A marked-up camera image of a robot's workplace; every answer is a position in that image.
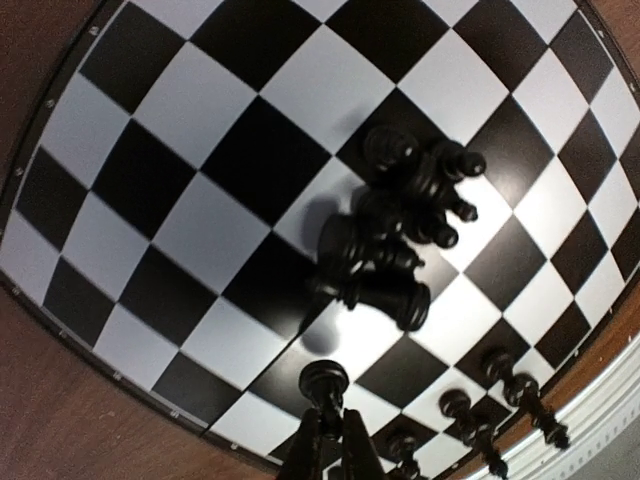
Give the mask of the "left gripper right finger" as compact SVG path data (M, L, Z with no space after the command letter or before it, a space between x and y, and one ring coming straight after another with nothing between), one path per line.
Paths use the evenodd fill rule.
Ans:
M385 480L374 444L357 410L343 414L343 457L341 466L348 480Z

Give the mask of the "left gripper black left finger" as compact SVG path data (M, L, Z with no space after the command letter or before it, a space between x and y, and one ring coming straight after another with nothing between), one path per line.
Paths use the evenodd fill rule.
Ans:
M314 408L305 411L294 441L277 480L317 480L320 478L320 415Z

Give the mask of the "black chess piece lone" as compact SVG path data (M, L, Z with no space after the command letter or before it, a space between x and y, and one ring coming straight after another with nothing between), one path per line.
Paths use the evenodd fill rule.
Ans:
M416 480L421 476L414 458L417 440L408 430L398 430L387 439L387 447L395 467L387 473L389 480Z

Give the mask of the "black pawn file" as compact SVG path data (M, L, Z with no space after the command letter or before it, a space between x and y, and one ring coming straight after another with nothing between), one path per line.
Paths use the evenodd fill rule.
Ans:
M513 367L514 359L504 348L491 349L482 359L482 370L486 379L491 384L501 381L505 391L511 390L514 386Z
M443 416L453 419L462 443L479 453L489 473L500 479L508 478L508 466L494 446L495 427L485 417L471 411L471 399L461 389L446 391L439 399Z

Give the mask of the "black back rank piece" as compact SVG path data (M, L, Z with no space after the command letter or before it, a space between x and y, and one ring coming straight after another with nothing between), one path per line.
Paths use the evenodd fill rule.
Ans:
M531 375L518 373L507 378L504 381L503 396L510 406L530 415L532 426L542 432L547 445L558 450L570 447L568 427L558 422L554 410L542 403L539 385Z

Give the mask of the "folding black silver chessboard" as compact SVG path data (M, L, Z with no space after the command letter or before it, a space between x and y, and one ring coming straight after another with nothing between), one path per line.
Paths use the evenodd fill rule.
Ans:
M418 248L432 304L401 332L312 296L317 239L376 176L378 125L487 161L452 248ZM580 1L105 1L56 73L1 198L1 278L43 322L191 431L276 467L341 363L385 467L472 460L438 401L516 420L482 369L543 391L639 275L639 87Z

